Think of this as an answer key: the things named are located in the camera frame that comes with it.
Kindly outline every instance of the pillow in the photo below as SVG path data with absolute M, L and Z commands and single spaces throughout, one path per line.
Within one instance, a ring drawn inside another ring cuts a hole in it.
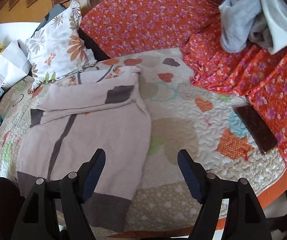
M 32 90 L 95 65 L 92 50 L 85 48 L 78 35 L 80 23 L 80 4 L 72 1 L 66 10 L 26 40 L 28 60 L 35 79 Z

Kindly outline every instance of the white floral pillow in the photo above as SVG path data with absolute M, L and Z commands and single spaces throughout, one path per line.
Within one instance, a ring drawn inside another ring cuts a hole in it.
M 86 49 L 84 41 L 79 38 L 80 23 L 80 4 L 72 1 L 69 8 L 26 40 L 35 79 L 32 90 L 96 63 L 92 50 Z

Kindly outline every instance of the black phone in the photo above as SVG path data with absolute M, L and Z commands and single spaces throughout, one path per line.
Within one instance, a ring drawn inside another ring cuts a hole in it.
M 254 138 L 262 154 L 266 154 L 277 146 L 278 141 L 275 135 L 251 105 L 236 107 L 234 111 Z

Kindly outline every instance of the blue gripper pad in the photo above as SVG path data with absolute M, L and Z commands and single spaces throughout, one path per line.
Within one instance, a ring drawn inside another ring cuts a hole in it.
M 195 163 L 191 157 L 189 156 L 190 160 L 188 160 L 183 151 L 180 150 L 178 152 L 178 165 L 181 170 L 182 175 L 184 176 L 185 182 L 188 186 L 191 196 L 196 199 L 200 204 L 202 204 L 206 198 L 205 195 L 201 192 L 201 183 L 198 181 L 196 175 L 194 174 L 192 167 Z
M 106 163 L 106 153 L 104 152 L 104 150 L 101 150 L 95 161 L 95 164 L 88 173 L 84 183 L 83 193 L 81 196 L 84 203 L 86 202 L 87 199 L 91 198 L 105 163 Z

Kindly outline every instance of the white paper bag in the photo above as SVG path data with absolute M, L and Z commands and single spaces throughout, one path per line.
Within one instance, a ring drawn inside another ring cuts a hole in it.
M 11 88 L 28 75 L 31 64 L 18 43 L 11 42 L 0 54 L 0 87 Z

